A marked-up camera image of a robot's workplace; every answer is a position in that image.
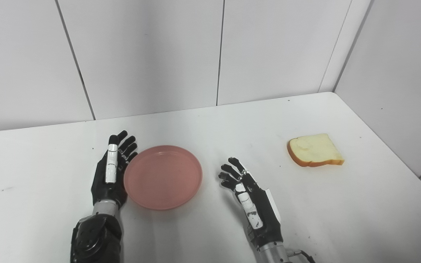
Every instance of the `white table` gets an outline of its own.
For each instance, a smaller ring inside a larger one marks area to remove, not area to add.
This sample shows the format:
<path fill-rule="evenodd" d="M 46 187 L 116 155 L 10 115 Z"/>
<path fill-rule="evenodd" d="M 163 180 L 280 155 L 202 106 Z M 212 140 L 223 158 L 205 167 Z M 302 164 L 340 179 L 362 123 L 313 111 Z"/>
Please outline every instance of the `white table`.
<path fill-rule="evenodd" d="M 188 149 L 204 172 L 177 209 L 124 205 L 124 262 L 256 262 L 244 214 L 219 186 L 229 156 L 271 189 L 289 248 L 318 263 L 421 262 L 421 181 L 337 95 L 321 93 L 0 131 L 0 263 L 68 262 L 72 228 L 92 211 L 95 165 L 122 129 L 140 151 Z M 316 133 L 329 134 L 343 166 L 291 160 L 287 141 Z"/>

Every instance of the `silver forearm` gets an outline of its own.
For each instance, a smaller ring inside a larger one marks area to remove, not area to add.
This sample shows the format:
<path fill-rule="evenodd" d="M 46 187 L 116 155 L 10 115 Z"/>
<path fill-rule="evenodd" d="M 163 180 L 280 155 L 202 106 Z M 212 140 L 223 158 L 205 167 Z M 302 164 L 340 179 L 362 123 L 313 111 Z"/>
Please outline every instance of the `silver forearm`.
<path fill-rule="evenodd" d="M 285 250 L 284 243 L 282 242 L 271 242 L 259 248 L 259 254 L 261 255 L 264 263 L 287 263 L 289 257 Z"/>
<path fill-rule="evenodd" d="M 94 211 L 92 212 L 92 215 L 95 214 L 108 214 L 115 216 L 118 212 L 118 205 L 113 200 L 100 200 L 94 205 Z"/>

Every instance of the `robotic hand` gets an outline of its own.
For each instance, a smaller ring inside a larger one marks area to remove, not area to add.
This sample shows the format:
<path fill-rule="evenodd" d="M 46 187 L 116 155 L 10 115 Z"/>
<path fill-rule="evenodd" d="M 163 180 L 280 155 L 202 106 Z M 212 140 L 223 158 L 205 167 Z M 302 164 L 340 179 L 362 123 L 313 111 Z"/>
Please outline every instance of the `robotic hand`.
<path fill-rule="evenodd" d="M 137 155 L 134 136 L 118 146 L 127 135 L 125 130 L 111 135 L 108 150 L 97 163 L 91 188 L 94 211 L 79 220 L 72 232 L 71 263 L 120 262 L 122 231 L 115 215 L 127 199 L 124 171 Z"/>
<path fill-rule="evenodd" d="M 249 222 L 248 236 L 265 263 L 289 263 L 289 257 L 302 254 L 310 263 L 313 257 L 302 250 L 288 253 L 280 228 L 280 215 L 270 190 L 262 190 L 238 159 L 230 157 L 222 165 L 221 185 L 235 193 Z"/>

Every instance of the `cable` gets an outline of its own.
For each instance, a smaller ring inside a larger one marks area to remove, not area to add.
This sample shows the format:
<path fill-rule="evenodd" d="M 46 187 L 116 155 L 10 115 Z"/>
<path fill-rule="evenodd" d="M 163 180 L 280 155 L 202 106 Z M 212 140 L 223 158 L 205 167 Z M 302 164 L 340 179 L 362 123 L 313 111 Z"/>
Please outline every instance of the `cable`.
<path fill-rule="evenodd" d="M 306 260 L 308 260 L 308 262 L 309 263 L 316 263 L 315 261 L 314 261 L 314 258 L 312 257 L 312 256 L 310 256 L 310 255 L 308 255 L 306 252 L 304 252 L 303 250 L 300 250 L 300 252 L 301 252 L 301 254 L 303 255 L 303 256 L 305 256 L 306 257 Z"/>

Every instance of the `white finger segment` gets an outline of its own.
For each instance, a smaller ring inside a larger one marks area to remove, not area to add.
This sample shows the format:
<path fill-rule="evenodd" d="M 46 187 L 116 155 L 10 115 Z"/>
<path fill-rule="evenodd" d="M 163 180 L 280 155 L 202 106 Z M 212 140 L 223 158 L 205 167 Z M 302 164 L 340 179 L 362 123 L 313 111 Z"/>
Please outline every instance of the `white finger segment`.
<path fill-rule="evenodd" d="M 118 145 L 109 144 L 107 152 L 107 169 L 105 172 L 106 183 L 116 183 L 118 165 Z"/>
<path fill-rule="evenodd" d="M 244 192 L 239 194 L 238 196 L 241 205 L 243 206 L 244 213 L 248 218 L 248 221 L 253 229 L 262 228 L 262 220 L 258 215 L 258 211 L 256 210 L 256 206 L 254 205 L 253 201 L 249 197 L 249 194 Z"/>

